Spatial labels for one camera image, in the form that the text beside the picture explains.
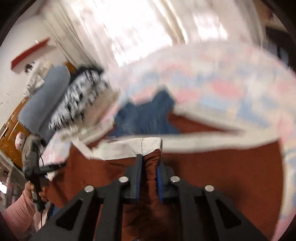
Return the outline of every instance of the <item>brown fabric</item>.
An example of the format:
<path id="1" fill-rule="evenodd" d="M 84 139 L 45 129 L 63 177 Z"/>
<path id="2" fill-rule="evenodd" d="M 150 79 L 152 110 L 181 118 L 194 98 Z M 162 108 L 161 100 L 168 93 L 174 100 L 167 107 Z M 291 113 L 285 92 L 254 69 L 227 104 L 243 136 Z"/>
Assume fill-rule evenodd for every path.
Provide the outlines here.
<path id="1" fill-rule="evenodd" d="M 212 131 L 200 123 L 194 125 L 184 117 L 173 116 L 171 123 L 182 132 Z M 123 241 L 175 240 L 173 206 L 163 206 L 156 195 L 156 165 L 160 152 L 145 157 L 147 180 L 141 181 L 141 201 L 125 206 Z M 271 239 L 281 207 L 283 174 L 278 142 L 249 150 L 217 150 L 194 154 L 162 154 L 166 165 L 190 184 L 203 187 L 211 184 L 228 196 L 262 233 Z M 70 150 L 67 166 L 50 183 L 47 197 L 63 207 L 86 185 L 109 184 L 120 177 L 134 158 L 101 161 L 87 160 L 75 148 Z"/>

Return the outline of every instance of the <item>pink fabric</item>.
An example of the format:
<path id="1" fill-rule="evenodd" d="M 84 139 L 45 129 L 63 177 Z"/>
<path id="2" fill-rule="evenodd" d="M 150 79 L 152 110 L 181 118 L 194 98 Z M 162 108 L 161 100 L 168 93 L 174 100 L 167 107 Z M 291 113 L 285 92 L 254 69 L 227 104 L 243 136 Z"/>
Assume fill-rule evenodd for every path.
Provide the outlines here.
<path id="1" fill-rule="evenodd" d="M 2 213 L 2 216 L 16 238 L 20 239 L 29 228 L 34 214 L 34 203 L 23 192 L 20 198 Z"/>

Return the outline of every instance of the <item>black and white patterned pillow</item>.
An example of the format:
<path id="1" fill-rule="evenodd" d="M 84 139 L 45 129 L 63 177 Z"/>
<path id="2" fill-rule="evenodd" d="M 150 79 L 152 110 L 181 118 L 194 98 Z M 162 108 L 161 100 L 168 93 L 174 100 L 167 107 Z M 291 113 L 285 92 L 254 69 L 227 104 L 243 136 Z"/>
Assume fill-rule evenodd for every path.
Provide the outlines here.
<path id="1" fill-rule="evenodd" d="M 107 88 L 108 84 L 95 70 L 86 70 L 78 75 L 52 115 L 49 128 L 60 130 L 77 120 L 83 120 L 86 108 Z"/>

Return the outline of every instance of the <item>white wall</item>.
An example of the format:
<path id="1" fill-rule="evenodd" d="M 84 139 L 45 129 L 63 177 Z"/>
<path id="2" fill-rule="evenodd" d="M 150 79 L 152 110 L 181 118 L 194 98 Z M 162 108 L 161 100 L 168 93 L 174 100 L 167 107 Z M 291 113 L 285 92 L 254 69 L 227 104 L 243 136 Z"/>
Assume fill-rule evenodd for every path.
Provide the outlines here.
<path id="1" fill-rule="evenodd" d="M 45 47 L 11 70 L 11 61 L 23 51 L 50 37 L 39 15 L 16 23 L 0 47 L 0 128 L 23 99 L 23 89 L 27 80 L 24 67 L 33 60 L 43 58 L 52 61 L 54 65 L 63 64 L 66 58 L 53 40 Z"/>

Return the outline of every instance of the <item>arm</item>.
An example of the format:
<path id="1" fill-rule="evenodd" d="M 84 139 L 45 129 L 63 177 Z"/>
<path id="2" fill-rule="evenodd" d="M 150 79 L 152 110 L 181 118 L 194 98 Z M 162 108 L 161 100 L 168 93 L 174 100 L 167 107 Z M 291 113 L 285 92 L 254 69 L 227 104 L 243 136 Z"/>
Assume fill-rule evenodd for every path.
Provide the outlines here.
<path id="1" fill-rule="evenodd" d="M 5 222 L 18 239 L 29 228 L 35 214 L 35 206 L 31 200 L 32 189 L 34 190 L 34 186 L 27 182 L 20 198 L 2 213 Z"/>

